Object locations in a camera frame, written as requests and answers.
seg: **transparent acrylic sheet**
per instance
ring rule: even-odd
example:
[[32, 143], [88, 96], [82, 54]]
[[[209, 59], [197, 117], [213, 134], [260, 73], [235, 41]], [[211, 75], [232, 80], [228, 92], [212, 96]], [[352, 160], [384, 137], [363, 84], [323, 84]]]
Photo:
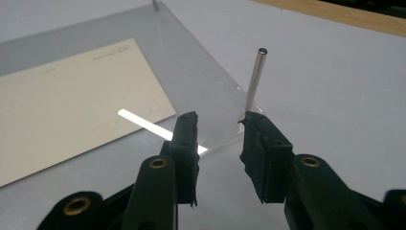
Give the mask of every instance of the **transparent acrylic sheet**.
[[[163, 3], [159, 9], [147, 5], [2, 43], [0, 76], [134, 38], [177, 113], [158, 125], [173, 130], [177, 116], [196, 111], [198, 143], [210, 152], [239, 133], [245, 93]], [[163, 141], [139, 130], [2, 187], [0, 222], [15, 219], [4, 229], [33, 229], [69, 194], [109, 197], [135, 181], [141, 163], [159, 154]]]

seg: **metal tube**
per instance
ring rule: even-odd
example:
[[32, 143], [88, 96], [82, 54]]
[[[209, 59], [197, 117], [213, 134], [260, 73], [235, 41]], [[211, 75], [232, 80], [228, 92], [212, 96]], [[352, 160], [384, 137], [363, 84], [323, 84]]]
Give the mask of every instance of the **metal tube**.
[[253, 106], [255, 94], [257, 93], [257, 87], [259, 83], [260, 74], [262, 73], [263, 64], [266, 60], [266, 54], [268, 51], [264, 48], [260, 48], [257, 54], [257, 60], [255, 61], [253, 76], [251, 77], [250, 87], [247, 92], [247, 99], [245, 102], [245, 111], [250, 111]]

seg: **cream paper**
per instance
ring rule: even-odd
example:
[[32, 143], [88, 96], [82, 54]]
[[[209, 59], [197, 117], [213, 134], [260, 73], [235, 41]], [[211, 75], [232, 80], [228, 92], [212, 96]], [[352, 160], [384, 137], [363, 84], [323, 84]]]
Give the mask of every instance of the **cream paper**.
[[0, 186], [175, 111], [134, 39], [0, 77]]

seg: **brass insert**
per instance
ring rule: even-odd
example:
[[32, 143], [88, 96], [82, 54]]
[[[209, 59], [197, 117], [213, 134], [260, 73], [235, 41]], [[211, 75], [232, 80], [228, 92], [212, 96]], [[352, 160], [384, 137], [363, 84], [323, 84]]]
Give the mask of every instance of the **brass insert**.
[[301, 159], [302, 163], [308, 167], [319, 167], [320, 161], [314, 157], [305, 156]]
[[152, 160], [149, 162], [149, 166], [152, 169], [161, 169], [164, 168], [167, 165], [167, 160], [163, 158], [157, 158], [155, 160]]
[[74, 216], [80, 214], [88, 209], [91, 203], [92, 201], [87, 196], [83, 195], [75, 197], [71, 199], [68, 204], [65, 205], [65, 207], [63, 208], [63, 213], [66, 216]]

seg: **metal rod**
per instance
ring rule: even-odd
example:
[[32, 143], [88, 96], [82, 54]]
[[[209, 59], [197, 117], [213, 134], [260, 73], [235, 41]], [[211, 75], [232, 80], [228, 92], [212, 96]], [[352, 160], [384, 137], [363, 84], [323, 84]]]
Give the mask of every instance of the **metal rod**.
[[260, 48], [257, 54], [257, 60], [255, 61], [253, 76], [251, 77], [250, 87], [247, 92], [247, 99], [245, 102], [245, 111], [250, 111], [253, 106], [255, 94], [257, 93], [257, 87], [259, 83], [260, 74], [262, 73], [263, 63], [266, 60], [266, 54], [268, 51], [264, 48]]
[[153, 6], [153, 10], [154, 10], [155, 12], [158, 12], [158, 11], [159, 11], [158, 3], [156, 2], [156, 0], [152, 0], [152, 6]]

